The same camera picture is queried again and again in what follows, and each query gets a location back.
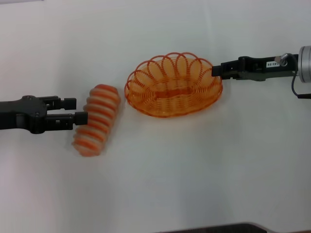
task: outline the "orange wire basket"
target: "orange wire basket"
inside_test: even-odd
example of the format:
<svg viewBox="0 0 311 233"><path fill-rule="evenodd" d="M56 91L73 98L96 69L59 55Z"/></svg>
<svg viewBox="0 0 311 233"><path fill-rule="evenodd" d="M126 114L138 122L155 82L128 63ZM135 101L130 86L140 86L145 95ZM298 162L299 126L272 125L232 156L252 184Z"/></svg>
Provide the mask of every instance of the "orange wire basket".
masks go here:
<svg viewBox="0 0 311 233"><path fill-rule="evenodd" d="M222 79L211 76L212 64L192 53L172 52L141 63L124 88L127 102L153 117L198 112L216 102Z"/></svg>

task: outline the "black cable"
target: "black cable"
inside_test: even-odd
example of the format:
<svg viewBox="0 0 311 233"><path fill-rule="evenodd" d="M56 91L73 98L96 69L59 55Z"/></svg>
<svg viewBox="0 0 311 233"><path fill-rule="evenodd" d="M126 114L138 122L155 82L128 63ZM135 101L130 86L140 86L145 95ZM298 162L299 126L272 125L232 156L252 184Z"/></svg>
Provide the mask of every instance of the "black cable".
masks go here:
<svg viewBox="0 0 311 233"><path fill-rule="evenodd" d="M289 55L289 56L292 58L292 60L295 62L295 66L296 66L296 68L295 68L295 73L294 73L293 80L292 80L292 91L293 91L293 93L295 94L295 96L298 97L298 94L295 92L295 89L294 89L294 83L295 83L295 79L296 79L297 73L298 73L298 61L297 61L297 59L295 58L295 56L292 55L291 53L288 53L288 55Z"/></svg>

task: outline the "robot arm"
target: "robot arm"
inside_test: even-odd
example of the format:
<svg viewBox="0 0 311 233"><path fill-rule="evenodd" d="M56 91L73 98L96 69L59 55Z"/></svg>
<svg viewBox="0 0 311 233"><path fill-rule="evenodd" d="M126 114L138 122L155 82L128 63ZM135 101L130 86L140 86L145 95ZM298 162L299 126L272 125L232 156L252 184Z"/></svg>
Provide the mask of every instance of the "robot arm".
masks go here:
<svg viewBox="0 0 311 233"><path fill-rule="evenodd" d="M34 134L72 130L73 124L87 124L87 112L48 115L48 110L76 109L75 98L24 96L20 100L0 102L0 130L26 129Z"/></svg>
<svg viewBox="0 0 311 233"><path fill-rule="evenodd" d="M268 78L293 76L292 91L299 99L311 99L311 94L297 94L294 81L299 74L303 83L311 83L311 46L300 49L299 54L286 53L282 56L251 58L239 57L232 62L212 67L212 76L221 76L223 80L265 81Z"/></svg>

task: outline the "striped cylindrical object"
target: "striped cylindrical object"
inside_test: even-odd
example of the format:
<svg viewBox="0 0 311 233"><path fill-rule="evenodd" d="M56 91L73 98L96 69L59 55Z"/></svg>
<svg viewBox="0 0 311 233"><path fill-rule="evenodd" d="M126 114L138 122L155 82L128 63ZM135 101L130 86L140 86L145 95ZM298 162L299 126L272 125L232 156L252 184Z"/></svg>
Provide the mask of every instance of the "striped cylindrical object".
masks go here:
<svg viewBox="0 0 311 233"><path fill-rule="evenodd" d="M115 87L100 84L87 98L84 111L88 112L87 125L76 129L72 145L83 157L100 155L118 114L120 96Z"/></svg>

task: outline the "white background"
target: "white background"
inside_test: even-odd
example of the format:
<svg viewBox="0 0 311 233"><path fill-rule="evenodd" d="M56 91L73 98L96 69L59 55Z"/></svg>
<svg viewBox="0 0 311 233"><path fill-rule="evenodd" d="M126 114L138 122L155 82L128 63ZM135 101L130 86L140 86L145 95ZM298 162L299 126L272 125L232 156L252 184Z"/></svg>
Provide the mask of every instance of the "white background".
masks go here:
<svg viewBox="0 0 311 233"><path fill-rule="evenodd" d="M213 64L298 53L307 0L46 0L0 6L0 100L120 90L142 61L190 51ZM291 78L224 81L211 108L156 119L122 105L107 150L73 132L0 131L0 232L151 233L252 222L311 229L311 100ZM311 86L297 80L297 91Z"/></svg>

